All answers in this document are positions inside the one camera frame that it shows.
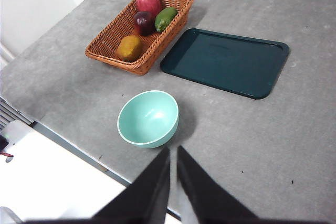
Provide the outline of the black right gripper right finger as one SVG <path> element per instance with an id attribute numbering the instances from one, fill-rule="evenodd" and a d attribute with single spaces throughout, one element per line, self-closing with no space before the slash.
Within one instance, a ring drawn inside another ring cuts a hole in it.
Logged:
<path id="1" fill-rule="evenodd" d="M 182 146 L 177 148 L 177 178 L 189 204 L 182 208 L 182 223 L 315 223 L 258 217 L 215 182 Z"/>

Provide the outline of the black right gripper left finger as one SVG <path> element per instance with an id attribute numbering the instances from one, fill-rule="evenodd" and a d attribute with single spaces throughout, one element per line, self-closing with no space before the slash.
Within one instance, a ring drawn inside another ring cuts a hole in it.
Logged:
<path id="1" fill-rule="evenodd" d="M 88 219 L 26 223 L 164 223 L 170 192 L 170 150 L 165 147 L 124 191 Z"/>

